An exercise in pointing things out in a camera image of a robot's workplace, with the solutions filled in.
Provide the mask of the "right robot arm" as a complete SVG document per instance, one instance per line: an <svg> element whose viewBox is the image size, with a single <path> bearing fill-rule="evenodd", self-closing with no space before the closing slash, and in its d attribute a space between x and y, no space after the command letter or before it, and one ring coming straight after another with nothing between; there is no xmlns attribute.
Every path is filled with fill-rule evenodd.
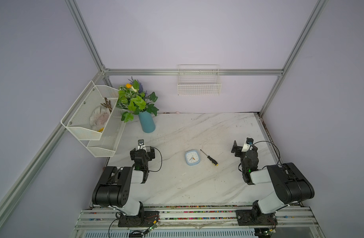
<svg viewBox="0 0 364 238"><path fill-rule="evenodd" d="M268 165L258 168L258 148L252 138L247 138L243 146L233 143L231 152L240 158L241 174L245 183L256 185L270 183L274 191L253 203L253 219L271 215L292 203L312 199L314 188L294 163Z"/></svg>

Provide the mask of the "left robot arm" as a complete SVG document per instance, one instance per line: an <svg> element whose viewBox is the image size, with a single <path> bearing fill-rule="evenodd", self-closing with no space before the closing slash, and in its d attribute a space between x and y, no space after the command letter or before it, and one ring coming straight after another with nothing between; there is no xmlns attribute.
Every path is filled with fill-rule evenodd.
<svg viewBox="0 0 364 238"><path fill-rule="evenodd" d="M130 151L132 166L107 166L93 193L92 203L120 211L127 217L138 217L143 211L140 201L130 196L132 184L144 184L149 175L149 162L155 158L155 148L143 146Z"/></svg>

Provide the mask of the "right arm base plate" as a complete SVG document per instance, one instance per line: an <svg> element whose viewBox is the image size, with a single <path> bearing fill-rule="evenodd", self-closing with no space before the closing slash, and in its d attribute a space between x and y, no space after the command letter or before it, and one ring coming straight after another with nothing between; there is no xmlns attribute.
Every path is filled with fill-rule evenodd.
<svg viewBox="0 0 364 238"><path fill-rule="evenodd" d="M277 219L275 214L263 214L253 210L236 210L239 226L272 226L275 227Z"/></svg>

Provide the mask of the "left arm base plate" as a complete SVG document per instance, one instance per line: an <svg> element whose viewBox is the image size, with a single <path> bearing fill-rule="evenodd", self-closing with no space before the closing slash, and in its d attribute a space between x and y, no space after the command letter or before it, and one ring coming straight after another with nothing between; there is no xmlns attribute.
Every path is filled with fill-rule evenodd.
<svg viewBox="0 0 364 238"><path fill-rule="evenodd" d="M137 216L124 216L118 217L118 227L141 227L148 228L159 221L159 211L143 211Z"/></svg>

